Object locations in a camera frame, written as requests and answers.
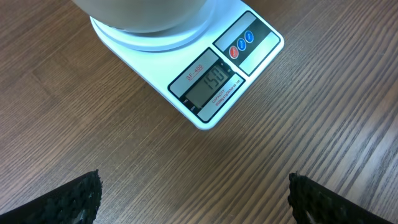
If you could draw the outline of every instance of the wooden table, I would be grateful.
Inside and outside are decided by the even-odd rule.
[[[398,223],[398,1],[247,1],[282,53],[199,131],[69,0],[0,2],[0,213],[90,170],[97,223],[293,223],[300,172]]]

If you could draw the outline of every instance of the digital kitchen scale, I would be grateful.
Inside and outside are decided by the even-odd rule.
[[[184,24],[151,34],[91,22],[109,49],[203,130],[220,121],[284,46],[240,0],[207,0]]]

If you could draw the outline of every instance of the blue button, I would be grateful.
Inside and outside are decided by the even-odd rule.
[[[252,43],[253,40],[254,40],[253,33],[252,33],[250,30],[246,31],[246,32],[244,33],[244,38],[246,39],[246,42]]]
[[[246,41],[244,41],[243,38],[239,38],[239,39],[238,39],[238,43],[237,43],[236,45],[238,46],[238,49],[239,49],[240,51],[246,50]]]

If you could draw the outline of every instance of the beige bowl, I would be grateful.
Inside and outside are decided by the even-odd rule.
[[[129,32],[156,32],[194,15],[206,0],[73,0],[91,17]]]

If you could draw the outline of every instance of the red button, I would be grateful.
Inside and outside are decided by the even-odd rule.
[[[238,56],[239,56],[238,48],[235,47],[235,46],[232,46],[232,47],[229,49],[229,56],[231,56],[232,59],[237,59]]]

